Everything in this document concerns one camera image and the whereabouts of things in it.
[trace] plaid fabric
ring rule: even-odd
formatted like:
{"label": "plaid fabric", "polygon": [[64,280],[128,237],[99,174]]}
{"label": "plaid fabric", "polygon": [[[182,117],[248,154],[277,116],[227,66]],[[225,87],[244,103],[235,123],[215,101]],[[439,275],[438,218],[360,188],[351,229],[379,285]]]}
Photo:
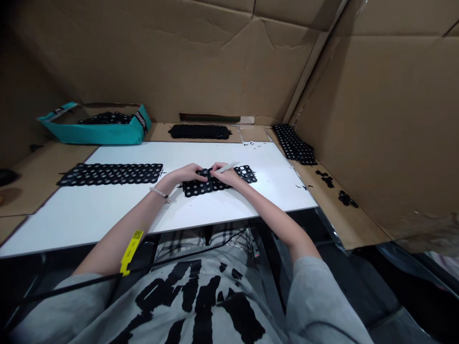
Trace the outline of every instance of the plaid fabric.
{"label": "plaid fabric", "polygon": [[250,232],[249,222],[235,221],[213,225],[212,238],[209,241],[209,246],[206,246],[204,228],[202,227],[162,233],[154,261],[160,262],[164,259],[172,258],[177,253],[191,248],[200,247],[205,249],[219,246],[244,228],[244,231],[232,238],[225,246],[236,247],[252,255],[252,234]]}

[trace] forearm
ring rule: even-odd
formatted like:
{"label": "forearm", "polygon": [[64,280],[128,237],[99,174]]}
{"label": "forearm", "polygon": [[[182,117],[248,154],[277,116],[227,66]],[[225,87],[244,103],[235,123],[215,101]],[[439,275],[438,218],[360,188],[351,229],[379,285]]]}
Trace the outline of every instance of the forearm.
{"label": "forearm", "polygon": [[293,262],[303,256],[321,258],[309,235],[283,210],[243,180],[235,188],[250,202],[269,228],[287,245]]}
{"label": "forearm", "polygon": [[[170,195],[176,183],[164,177],[155,188]],[[86,256],[73,275],[98,273],[111,275],[120,271],[121,259],[135,231],[148,233],[153,221],[165,204],[166,200],[154,191],[148,194],[132,208]]]}

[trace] yellow tag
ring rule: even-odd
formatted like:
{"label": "yellow tag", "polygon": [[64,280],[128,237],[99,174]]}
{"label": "yellow tag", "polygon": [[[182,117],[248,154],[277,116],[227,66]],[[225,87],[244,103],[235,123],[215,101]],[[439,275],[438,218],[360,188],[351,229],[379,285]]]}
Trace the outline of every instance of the yellow tag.
{"label": "yellow tag", "polygon": [[120,269],[120,272],[123,274],[123,277],[129,275],[130,273],[130,271],[127,270],[128,264],[132,261],[132,257],[134,256],[135,250],[139,246],[142,235],[143,231],[135,231],[134,235],[132,236],[131,242],[128,245],[128,248],[126,249],[126,252],[124,252],[123,259],[121,260]]}

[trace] black lattice tray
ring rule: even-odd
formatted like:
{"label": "black lattice tray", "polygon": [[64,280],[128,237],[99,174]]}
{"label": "black lattice tray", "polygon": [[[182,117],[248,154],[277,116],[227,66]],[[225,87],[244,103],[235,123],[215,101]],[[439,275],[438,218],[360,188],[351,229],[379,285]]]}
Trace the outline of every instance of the black lattice tray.
{"label": "black lattice tray", "polygon": [[[210,170],[211,169],[202,169],[196,172],[201,176],[207,177],[207,182],[200,182],[197,180],[183,182],[183,192],[185,193],[185,197],[193,197],[200,194],[207,194],[213,191],[231,188],[231,186],[222,183],[217,178],[212,177],[209,173]],[[249,165],[234,167],[234,171],[236,171],[241,179],[245,180],[249,184],[257,182],[255,173]]]}
{"label": "black lattice tray", "polygon": [[314,148],[300,139],[288,124],[277,124],[273,130],[279,139],[285,156],[296,160],[302,165],[317,165]]}
{"label": "black lattice tray", "polygon": [[218,139],[227,140],[231,131],[225,126],[176,124],[169,133],[174,139]]}
{"label": "black lattice tray", "polygon": [[77,164],[57,183],[59,186],[153,184],[163,164]]}

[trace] gray t-shirt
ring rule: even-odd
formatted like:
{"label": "gray t-shirt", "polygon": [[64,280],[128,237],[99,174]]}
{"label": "gray t-shirt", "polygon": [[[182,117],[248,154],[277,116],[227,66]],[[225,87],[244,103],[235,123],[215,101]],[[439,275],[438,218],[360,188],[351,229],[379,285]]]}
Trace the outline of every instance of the gray t-shirt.
{"label": "gray t-shirt", "polygon": [[[179,259],[156,267],[107,310],[109,282],[57,295],[41,302],[11,338],[53,344],[372,343],[322,260],[295,262],[282,326],[266,306],[253,264],[234,247]],[[97,277],[72,276],[56,288]]]}

